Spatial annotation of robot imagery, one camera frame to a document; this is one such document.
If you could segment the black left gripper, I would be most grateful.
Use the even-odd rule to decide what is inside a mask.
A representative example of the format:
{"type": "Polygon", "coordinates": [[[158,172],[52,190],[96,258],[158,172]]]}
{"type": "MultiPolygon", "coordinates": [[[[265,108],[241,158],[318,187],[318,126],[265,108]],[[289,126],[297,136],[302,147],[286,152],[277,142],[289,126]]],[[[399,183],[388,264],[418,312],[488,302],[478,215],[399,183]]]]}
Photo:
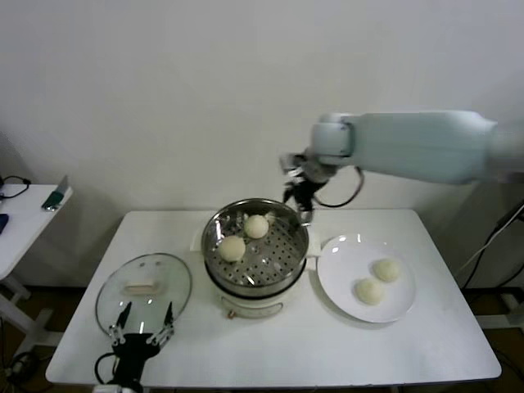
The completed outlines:
{"type": "Polygon", "coordinates": [[[112,382],[120,386],[141,386],[146,362],[160,353],[174,334],[173,302],[167,307],[163,326],[157,333],[123,333],[132,303],[120,312],[116,323],[110,325],[111,347],[118,359],[112,382]]]}

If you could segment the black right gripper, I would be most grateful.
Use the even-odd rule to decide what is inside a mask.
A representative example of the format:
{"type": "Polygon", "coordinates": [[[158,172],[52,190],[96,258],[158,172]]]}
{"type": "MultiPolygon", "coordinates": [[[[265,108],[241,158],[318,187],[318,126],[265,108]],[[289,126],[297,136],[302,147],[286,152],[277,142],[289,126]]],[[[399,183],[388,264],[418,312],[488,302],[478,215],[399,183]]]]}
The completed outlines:
{"type": "Polygon", "coordinates": [[[286,175],[289,180],[286,182],[282,202],[286,204],[293,198],[300,206],[300,221],[311,224],[314,219],[314,195],[328,183],[325,167],[317,161],[290,161],[286,163],[286,175]]]}

